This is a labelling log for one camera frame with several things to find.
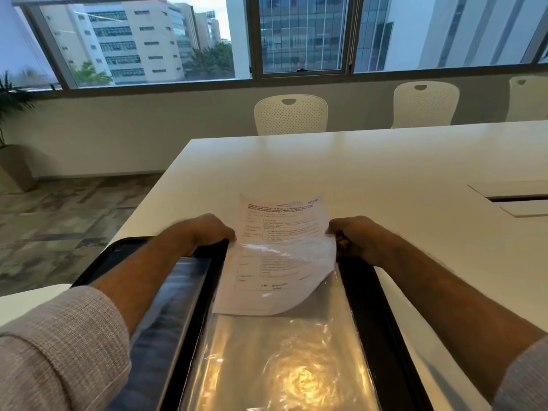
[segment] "patterned carpet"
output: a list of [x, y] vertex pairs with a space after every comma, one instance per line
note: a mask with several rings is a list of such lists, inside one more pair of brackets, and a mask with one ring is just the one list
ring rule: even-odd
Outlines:
[[72, 283], [160, 176], [50, 180], [0, 194], [0, 296]]

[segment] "paper document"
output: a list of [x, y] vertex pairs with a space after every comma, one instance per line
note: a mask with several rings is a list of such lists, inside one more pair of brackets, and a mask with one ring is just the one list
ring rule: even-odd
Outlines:
[[295, 307], [333, 271], [335, 238], [320, 199], [276, 204], [240, 196], [214, 313], [270, 316]]

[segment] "hand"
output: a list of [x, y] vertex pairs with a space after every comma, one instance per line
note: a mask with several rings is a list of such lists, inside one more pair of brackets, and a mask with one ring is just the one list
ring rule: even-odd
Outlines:
[[186, 219], [171, 226], [184, 235], [191, 235], [194, 247], [213, 245], [223, 239], [234, 241], [234, 229], [226, 226], [222, 221], [210, 213], [192, 219]]
[[401, 239], [366, 216], [332, 219], [326, 233], [335, 235], [337, 257], [359, 256], [380, 268]]

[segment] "sleeve cuff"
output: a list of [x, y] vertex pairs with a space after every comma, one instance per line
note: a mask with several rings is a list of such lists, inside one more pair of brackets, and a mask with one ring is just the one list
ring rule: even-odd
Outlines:
[[493, 400], [495, 411], [543, 410], [548, 406], [548, 336], [529, 346], [508, 367]]
[[60, 377], [72, 409], [102, 408], [126, 383], [129, 334], [113, 302], [82, 286], [7, 323], [1, 334], [33, 345]]

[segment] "gray planter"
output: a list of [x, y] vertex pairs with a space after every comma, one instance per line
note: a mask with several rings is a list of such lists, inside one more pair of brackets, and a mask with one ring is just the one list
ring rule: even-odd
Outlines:
[[19, 146], [0, 148], [0, 193], [25, 193], [36, 187]]

